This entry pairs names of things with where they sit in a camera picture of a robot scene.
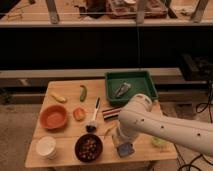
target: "small white container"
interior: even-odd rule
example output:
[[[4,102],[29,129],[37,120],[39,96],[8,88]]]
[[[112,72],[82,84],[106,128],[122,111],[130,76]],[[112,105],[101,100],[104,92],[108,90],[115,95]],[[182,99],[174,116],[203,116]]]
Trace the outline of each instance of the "small white container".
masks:
[[[41,138],[36,144],[36,152],[44,158],[54,159],[56,157],[55,138],[50,136]]]

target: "floor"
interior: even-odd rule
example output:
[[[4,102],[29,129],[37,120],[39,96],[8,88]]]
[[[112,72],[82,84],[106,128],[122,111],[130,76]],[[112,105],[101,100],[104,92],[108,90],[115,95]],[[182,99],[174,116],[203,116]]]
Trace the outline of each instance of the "floor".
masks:
[[[191,103],[161,103],[165,115],[185,119],[196,119],[209,122],[208,111],[195,114],[195,105]],[[47,169],[26,169],[24,167],[26,153],[35,128],[41,104],[9,104],[0,105],[0,170],[1,171],[47,171]],[[177,146],[186,163],[189,163],[198,153]],[[202,171],[213,170],[202,159],[194,163]],[[88,167],[88,171],[141,171],[140,163],[117,165],[115,167]],[[180,167],[178,160],[160,161],[155,165],[155,171],[177,171]],[[60,168],[59,170],[83,171],[84,168]]]

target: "dark red bowl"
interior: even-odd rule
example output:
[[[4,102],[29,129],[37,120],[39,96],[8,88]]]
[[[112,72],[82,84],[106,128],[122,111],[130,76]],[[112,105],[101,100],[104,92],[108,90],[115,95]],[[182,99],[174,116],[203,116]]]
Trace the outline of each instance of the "dark red bowl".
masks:
[[[83,162],[96,160],[102,151],[102,141],[94,134],[85,134],[81,136],[75,144],[75,154],[77,158]]]
[[[45,129],[64,127],[68,120],[67,110],[61,105],[51,105],[41,112],[39,120]]]

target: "table leg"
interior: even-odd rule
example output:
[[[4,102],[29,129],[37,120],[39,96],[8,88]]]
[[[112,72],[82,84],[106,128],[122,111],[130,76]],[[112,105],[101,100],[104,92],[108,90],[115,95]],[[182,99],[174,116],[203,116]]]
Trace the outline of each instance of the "table leg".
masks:
[[[57,169],[54,168],[54,167],[48,167],[47,170],[48,170],[48,171],[57,171]]]
[[[149,165],[147,166],[147,171],[152,171],[157,162],[158,161],[150,161]]]

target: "orange bowl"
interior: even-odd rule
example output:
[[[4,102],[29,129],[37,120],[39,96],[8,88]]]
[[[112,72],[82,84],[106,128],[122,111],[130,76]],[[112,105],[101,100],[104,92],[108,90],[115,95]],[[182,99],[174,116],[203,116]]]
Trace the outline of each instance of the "orange bowl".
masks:
[[[40,124],[45,129],[61,128],[66,125],[67,120],[67,110],[61,105],[51,105],[40,115]]]

